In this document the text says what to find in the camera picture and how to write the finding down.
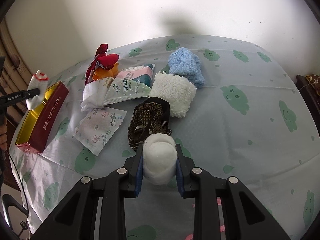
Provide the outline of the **person's hand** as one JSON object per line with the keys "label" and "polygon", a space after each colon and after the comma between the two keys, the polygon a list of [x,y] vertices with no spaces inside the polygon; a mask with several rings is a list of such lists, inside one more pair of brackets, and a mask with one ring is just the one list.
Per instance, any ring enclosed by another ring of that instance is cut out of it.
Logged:
{"label": "person's hand", "polygon": [[0,126],[0,148],[3,151],[6,151],[8,148],[7,145],[7,125],[6,124],[2,124]]}

